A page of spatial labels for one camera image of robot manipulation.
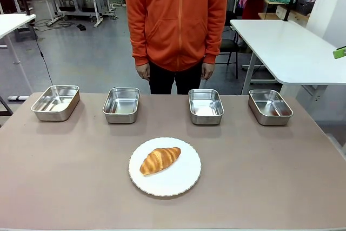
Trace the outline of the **person's left hand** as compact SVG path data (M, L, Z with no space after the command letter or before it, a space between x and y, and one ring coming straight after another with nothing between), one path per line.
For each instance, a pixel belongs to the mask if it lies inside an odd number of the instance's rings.
M212 76L214 70L215 70L214 64L202 63L201 79L208 80Z

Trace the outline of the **person's right hand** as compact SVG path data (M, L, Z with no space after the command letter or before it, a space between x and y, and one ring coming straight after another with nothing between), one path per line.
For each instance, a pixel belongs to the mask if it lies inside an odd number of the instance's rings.
M136 71L140 78L149 81L150 80L150 66L149 63L146 63L144 65L137 65Z

